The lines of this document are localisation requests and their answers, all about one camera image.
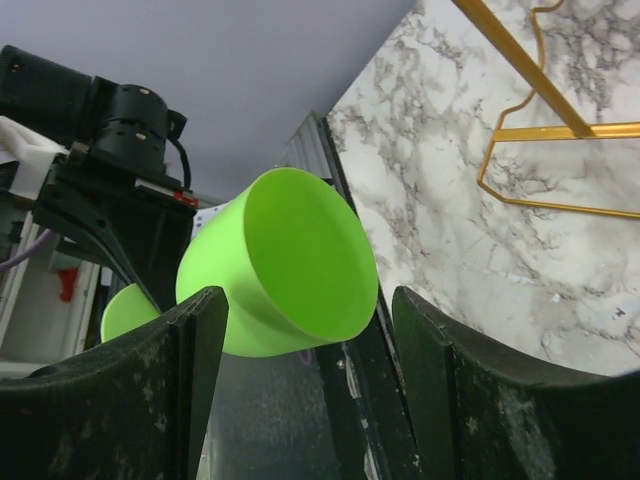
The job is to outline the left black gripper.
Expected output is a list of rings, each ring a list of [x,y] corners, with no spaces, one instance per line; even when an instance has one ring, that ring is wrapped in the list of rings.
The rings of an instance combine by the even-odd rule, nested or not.
[[[74,151],[54,156],[33,214],[139,286],[162,312],[163,280],[176,278],[197,206],[176,179],[144,177]]]

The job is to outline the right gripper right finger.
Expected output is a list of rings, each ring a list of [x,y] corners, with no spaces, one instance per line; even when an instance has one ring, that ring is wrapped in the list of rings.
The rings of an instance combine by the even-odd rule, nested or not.
[[[639,375],[552,364],[444,314],[406,287],[394,337],[430,479],[635,479]]]

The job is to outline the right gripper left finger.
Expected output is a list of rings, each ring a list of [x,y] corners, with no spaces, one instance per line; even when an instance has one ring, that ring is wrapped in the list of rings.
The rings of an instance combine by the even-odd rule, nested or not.
[[[158,318],[1,382],[4,479],[194,479],[228,301],[206,287]]]

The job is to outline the green wine glass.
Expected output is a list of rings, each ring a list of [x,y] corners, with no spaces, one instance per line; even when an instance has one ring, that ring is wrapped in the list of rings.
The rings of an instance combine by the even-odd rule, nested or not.
[[[321,178],[283,167],[259,176],[193,235],[171,283],[182,302],[220,287],[226,354],[273,357],[358,336],[377,303],[368,237]]]

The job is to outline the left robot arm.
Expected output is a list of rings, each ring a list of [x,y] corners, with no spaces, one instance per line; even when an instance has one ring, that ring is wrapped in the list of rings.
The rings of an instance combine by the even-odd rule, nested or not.
[[[197,206],[179,142],[185,117],[147,87],[10,45],[1,50],[1,113],[64,149],[45,169],[35,221],[136,284],[159,311],[171,309]]]

